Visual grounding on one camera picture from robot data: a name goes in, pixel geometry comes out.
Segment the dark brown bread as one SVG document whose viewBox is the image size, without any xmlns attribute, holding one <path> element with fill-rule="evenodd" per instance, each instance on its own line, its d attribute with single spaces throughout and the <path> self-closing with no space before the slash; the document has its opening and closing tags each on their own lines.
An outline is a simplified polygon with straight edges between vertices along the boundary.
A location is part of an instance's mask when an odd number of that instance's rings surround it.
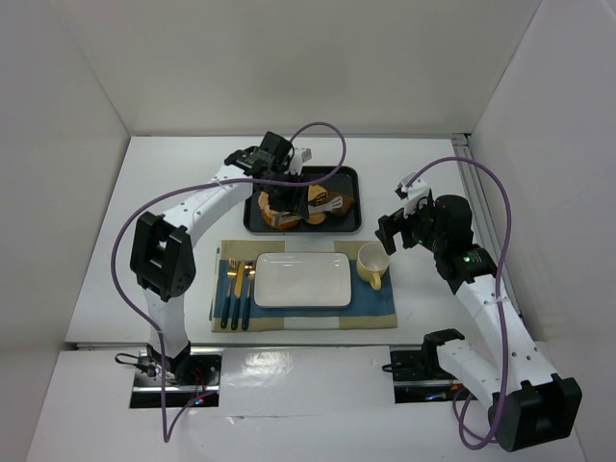
<svg viewBox="0 0 616 462">
<path fill-rule="evenodd" d="M 344 217 L 354 207 L 355 199 L 342 193 L 332 193 L 328 196 L 327 213 L 334 217 Z"/>
</svg>

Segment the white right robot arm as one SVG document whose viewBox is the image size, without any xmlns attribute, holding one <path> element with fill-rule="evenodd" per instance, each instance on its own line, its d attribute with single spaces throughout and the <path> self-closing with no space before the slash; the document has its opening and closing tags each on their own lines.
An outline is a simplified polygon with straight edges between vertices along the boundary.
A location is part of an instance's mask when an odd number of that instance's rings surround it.
<svg viewBox="0 0 616 462">
<path fill-rule="evenodd" d="M 480 357 L 455 328 L 423 338 L 421 367 L 452 376 L 486 409 L 494 439 L 508 452 L 570 436 L 582 399 L 577 381 L 563 378 L 542 354 L 497 279 L 497 264 L 474 241 L 473 214 L 458 195 L 410 193 L 381 217 L 376 237 L 388 254 L 402 245 L 430 251 L 436 270 L 473 318 L 495 361 Z"/>
</svg>

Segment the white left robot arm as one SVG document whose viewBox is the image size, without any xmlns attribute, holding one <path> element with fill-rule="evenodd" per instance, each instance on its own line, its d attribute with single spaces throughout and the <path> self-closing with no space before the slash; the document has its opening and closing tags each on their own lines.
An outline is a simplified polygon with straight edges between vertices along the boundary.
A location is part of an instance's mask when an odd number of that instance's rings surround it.
<svg viewBox="0 0 616 462">
<path fill-rule="evenodd" d="M 274 210 L 306 217 L 308 182 L 302 170 L 311 158 L 310 149 L 268 132 L 258 145 L 227 156 L 214 177 L 178 205 L 159 215 L 140 212 L 129 266 L 146 300 L 148 356 L 173 377 L 184 375 L 191 352 L 184 301 L 196 277 L 195 245 L 256 190 L 269 196 Z"/>
</svg>

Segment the white rectangular plate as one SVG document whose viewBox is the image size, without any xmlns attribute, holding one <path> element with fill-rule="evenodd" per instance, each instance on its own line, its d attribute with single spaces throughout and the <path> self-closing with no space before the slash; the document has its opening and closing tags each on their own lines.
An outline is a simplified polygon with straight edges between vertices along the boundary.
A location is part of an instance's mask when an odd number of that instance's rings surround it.
<svg viewBox="0 0 616 462">
<path fill-rule="evenodd" d="M 343 308 L 350 262 L 339 252 L 268 252 L 256 261 L 254 301 L 266 309 Z"/>
</svg>

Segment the large orange flower bread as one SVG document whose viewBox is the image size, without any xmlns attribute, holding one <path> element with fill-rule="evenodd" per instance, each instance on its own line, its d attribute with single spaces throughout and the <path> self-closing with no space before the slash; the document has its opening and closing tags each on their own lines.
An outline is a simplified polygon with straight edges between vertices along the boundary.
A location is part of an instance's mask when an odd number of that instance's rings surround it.
<svg viewBox="0 0 616 462">
<path fill-rule="evenodd" d="M 297 227 L 301 223 L 301 218 L 288 220 L 286 222 L 276 224 L 274 219 L 279 215 L 279 212 L 270 207 L 270 197 L 266 192 L 260 192 L 258 196 L 258 206 L 261 210 L 261 216 L 267 226 L 276 230 L 286 230 Z"/>
</svg>

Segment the yellow mug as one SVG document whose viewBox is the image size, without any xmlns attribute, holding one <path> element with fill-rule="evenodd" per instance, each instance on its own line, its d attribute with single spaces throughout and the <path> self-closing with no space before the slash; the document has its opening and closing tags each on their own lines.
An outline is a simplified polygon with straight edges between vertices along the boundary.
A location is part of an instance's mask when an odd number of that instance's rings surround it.
<svg viewBox="0 0 616 462">
<path fill-rule="evenodd" d="M 375 291 L 382 287 L 382 279 L 390 265 L 390 257 L 379 242 L 363 244 L 357 253 L 356 271 L 361 280 Z"/>
</svg>

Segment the flat seeded bread slice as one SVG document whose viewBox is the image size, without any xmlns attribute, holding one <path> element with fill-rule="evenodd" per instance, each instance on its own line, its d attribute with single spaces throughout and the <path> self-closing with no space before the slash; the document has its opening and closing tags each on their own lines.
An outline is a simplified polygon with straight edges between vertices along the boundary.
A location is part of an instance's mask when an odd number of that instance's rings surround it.
<svg viewBox="0 0 616 462">
<path fill-rule="evenodd" d="M 307 199 L 309 203 L 322 203 L 327 197 L 327 189 L 320 185 L 311 185 L 308 189 Z"/>
</svg>

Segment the metal food tongs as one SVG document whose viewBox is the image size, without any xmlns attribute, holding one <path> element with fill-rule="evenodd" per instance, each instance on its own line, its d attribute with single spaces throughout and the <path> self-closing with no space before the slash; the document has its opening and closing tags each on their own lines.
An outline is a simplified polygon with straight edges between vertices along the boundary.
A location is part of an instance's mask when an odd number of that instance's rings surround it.
<svg viewBox="0 0 616 462">
<path fill-rule="evenodd" d="M 327 213 L 327 205 L 326 203 L 328 202 L 328 200 L 326 202 L 322 202 L 322 203 L 318 203 L 317 205 L 309 205 L 308 206 L 308 210 L 309 210 L 309 216 L 316 214 L 316 213 Z M 296 216 L 280 216 L 278 215 L 275 219 L 274 222 L 276 224 L 278 223 L 282 223 L 282 222 L 286 222 L 288 220 L 294 220 L 296 218 L 300 218 L 300 217 L 296 217 Z"/>
</svg>

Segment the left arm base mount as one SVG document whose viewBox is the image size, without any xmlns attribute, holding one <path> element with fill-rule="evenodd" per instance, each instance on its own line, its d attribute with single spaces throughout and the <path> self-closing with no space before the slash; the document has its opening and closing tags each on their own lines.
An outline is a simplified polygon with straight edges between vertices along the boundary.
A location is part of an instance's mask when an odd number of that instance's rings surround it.
<svg viewBox="0 0 616 462">
<path fill-rule="evenodd" d="M 129 407 L 161 407 L 162 384 L 166 383 L 167 406 L 181 408 L 190 399 L 193 407 L 218 407 L 222 350 L 198 347 L 191 352 L 187 369 L 178 378 L 172 372 L 163 377 L 161 367 L 146 352 L 118 353 L 115 362 L 134 369 Z"/>
</svg>

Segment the small round yellow bun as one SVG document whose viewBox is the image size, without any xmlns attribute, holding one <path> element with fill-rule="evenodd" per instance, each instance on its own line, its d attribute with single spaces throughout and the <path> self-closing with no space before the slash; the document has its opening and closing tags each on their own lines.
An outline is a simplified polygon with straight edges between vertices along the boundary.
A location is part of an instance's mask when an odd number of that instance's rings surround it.
<svg viewBox="0 0 616 462">
<path fill-rule="evenodd" d="M 306 218 L 304 221 L 311 225 L 319 225 L 323 223 L 325 220 L 326 220 L 325 213 L 316 213 L 316 214 L 310 215 L 309 218 Z"/>
</svg>

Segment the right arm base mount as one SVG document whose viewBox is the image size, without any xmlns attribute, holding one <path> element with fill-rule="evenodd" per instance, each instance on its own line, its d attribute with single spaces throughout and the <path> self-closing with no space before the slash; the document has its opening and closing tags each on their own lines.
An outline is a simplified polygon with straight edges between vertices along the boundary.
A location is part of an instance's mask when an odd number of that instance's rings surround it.
<svg viewBox="0 0 616 462">
<path fill-rule="evenodd" d="M 391 349 L 381 370 L 392 377 L 396 404 L 452 401 L 459 391 L 462 398 L 468 395 L 451 374 L 430 372 L 417 348 Z"/>
</svg>

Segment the black rectangular tray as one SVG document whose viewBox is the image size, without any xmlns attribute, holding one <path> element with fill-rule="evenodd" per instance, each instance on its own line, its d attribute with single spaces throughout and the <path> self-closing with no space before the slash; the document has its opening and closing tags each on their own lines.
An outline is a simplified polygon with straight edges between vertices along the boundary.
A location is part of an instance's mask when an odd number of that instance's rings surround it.
<svg viewBox="0 0 616 462">
<path fill-rule="evenodd" d="M 330 193 L 341 193 L 351 197 L 354 202 L 343 217 L 327 214 L 320 224 L 308 224 L 302 221 L 287 230 L 277 230 L 266 224 L 258 206 L 259 191 L 253 188 L 253 195 L 244 202 L 244 228 L 256 235 L 267 234 L 350 234 L 356 232 L 362 224 L 359 180 L 352 167 L 341 167 L 335 175 L 323 183 Z"/>
</svg>

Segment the aluminium frame rail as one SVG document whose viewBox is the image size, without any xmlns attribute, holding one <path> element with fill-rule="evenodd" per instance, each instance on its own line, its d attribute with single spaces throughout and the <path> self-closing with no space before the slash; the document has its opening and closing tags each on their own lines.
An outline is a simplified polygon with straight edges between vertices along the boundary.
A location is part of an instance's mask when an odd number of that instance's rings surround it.
<svg viewBox="0 0 616 462">
<path fill-rule="evenodd" d="M 463 133 L 454 134 L 451 144 L 454 155 L 459 158 L 473 159 L 472 151 L 469 146 L 469 136 Z M 476 240 L 481 246 L 486 248 L 492 255 L 495 263 L 501 255 L 501 244 L 497 235 L 497 229 L 492 220 L 489 205 L 484 195 L 482 178 L 485 176 L 483 170 L 477 169 L 467 163 L 458 163 L 458 169 L 463 183 L 465 194 L 469 200 L 474 214 L 474 231 Z M 505 289 L 511 298 L 512 305 L 518 316 L 524 322 L 524 316 L 520 311 L 515 297 L 514 290 L 510 287 L 510 278 L 506 268 L 503 268 L 502 281 Z"/>
</svg>

